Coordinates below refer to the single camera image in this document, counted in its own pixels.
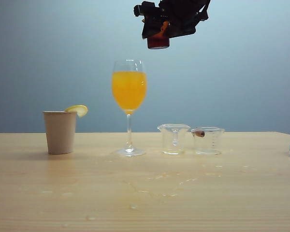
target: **lemon slice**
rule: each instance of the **lemon slice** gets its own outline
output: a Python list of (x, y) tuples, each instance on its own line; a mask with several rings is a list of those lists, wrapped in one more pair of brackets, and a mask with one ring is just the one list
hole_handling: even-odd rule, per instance
[(73, 105), (65, 109), (67, 112), (77, 112), (79, 117), (85, 116), (88, 112), (88, 108), (85, 105)]

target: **clear plastic measuring cup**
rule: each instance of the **clear plastic measuring cup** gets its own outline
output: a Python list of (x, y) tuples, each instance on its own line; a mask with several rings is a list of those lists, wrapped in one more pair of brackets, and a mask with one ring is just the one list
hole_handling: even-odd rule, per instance
[(162, 152), (169, 155), (179, 155), (185, 152), (183, 140), (190, 126), (185, 124), (162, 124), (158, 126), (162, 132)]
[(197, 154), (220, 154), (219, 144), (225, 130), (217, 127), (197, 127), (191, 130), (194, 138), (194, 149)]

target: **table surface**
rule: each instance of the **table surface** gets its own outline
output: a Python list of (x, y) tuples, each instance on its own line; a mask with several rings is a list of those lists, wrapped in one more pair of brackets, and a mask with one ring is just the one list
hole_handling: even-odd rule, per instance
[(125, 133), (77, 133), (48, 155), (45, 133), (0, 133), (0, 232), (290, 232), (290, 135), (226, 132), (222, 154), (161, 153), (161, 134), (133, 133), (146, 154), (112, 154)]

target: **glass base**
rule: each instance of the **glass base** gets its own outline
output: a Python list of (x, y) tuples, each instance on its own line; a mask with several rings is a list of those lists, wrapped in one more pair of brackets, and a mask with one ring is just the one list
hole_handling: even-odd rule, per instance
[(214, 149), (202, 149), (198, 148), (195, 153), (200, 154), (200, 155), (219, 155), (221, 154), (220, 151), (214, 150)]
[(181, 150), (181, 149), (165, 149), (162, 151), (164, 154), (167, 154), (167, 155), (181, 155), (181, 154), (184, 154), (184, 150)]
[(117, 153), (122, 156), (139, 156), (145, 154), (145, 151), (138, 149), (138, 148), (122, 148), (120, 150), (114, 151), (114, 153)]

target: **gray wall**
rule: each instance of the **gray wall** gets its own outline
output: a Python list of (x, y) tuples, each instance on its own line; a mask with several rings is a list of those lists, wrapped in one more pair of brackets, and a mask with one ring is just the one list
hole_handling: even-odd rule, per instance
[(89, 107), (78, 132), (125, 131), (113, 63), (141, 58), (148, 91), (133, 131), (290, 133), (290, 0), (212, 0), (197, 33), (164, 50), (141, 38), (141, 2), (0, 0), (0, 132), (42, 132), (43, 110), (73, 104)]

